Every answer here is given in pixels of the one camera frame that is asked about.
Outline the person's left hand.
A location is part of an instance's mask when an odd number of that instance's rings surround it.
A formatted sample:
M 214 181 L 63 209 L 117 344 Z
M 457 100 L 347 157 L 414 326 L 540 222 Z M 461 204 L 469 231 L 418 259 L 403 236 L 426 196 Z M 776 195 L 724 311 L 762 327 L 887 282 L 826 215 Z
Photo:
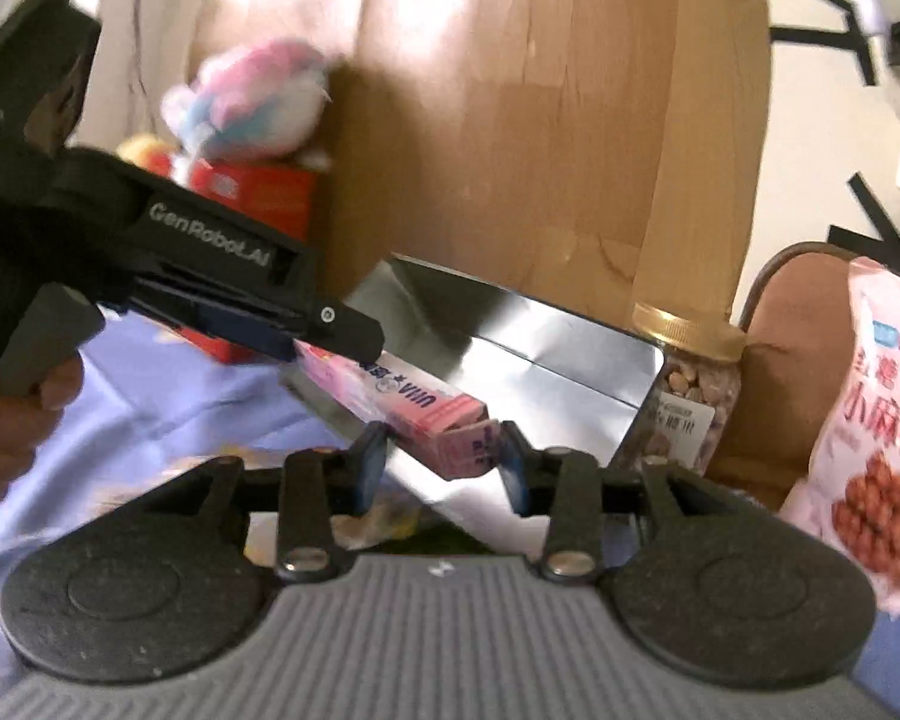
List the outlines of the person's left hand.
M 79 395 L 84 364 L 79 353 L 56 366 L 25 397 L 0 397 L 0 502 L 34 465 L 38 447 Z

